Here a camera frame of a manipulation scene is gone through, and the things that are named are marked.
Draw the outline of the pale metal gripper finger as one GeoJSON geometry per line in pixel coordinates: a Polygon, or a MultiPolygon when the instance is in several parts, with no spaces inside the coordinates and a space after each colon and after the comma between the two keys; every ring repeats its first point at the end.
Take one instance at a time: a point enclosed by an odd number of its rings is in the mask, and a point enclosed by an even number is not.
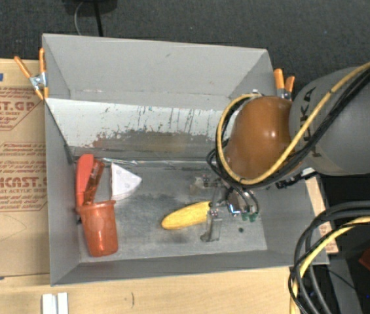
{"type": "Polygon", "coordinates": [[[203,173],[196,176],[189,186],[191,192],[200,192],[202,190],[209,190],[219,185],[220,179],[217,176],[203,173]]]}
{"type": "Polygon", "coordinates": [[[203,242],[218,241],[221,236],[223,218],[216,210],[209,210],[206,217],[206,231],[200,236],[203,242]]]}

